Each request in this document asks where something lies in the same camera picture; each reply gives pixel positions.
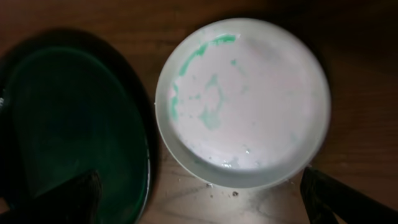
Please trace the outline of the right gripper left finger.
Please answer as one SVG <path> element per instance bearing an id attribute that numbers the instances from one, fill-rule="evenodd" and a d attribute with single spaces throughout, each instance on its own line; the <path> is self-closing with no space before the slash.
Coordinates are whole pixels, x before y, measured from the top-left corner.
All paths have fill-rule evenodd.
<path id="1" fill-rule="evenodd" d="M 93 224 L 102 196 L 96 170 L 82 173 L 26 204 L 1 214 L 1 223 Z"/>

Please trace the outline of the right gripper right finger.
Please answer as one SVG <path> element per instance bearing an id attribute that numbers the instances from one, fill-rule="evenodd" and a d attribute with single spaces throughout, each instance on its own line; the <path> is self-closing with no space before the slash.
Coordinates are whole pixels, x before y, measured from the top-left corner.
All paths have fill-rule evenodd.
<path id="1" fill-rule="evenodd" d="M 397 223 L 397 211 L 336 179 L 306 167 L 300 194 L 310 223 Z"/>

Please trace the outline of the white plate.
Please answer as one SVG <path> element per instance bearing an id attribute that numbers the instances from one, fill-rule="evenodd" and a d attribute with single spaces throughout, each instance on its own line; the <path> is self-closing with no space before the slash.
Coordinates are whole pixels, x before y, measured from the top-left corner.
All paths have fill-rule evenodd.
<path id="1" fill-rule="evenodd" d="M 155 115 L 174 159 L 211 184 L 271 187 L 321 148 L 331 99 L 325 71 L 296 36 L 266 21 L 225 19 L 170 54 Z"/>

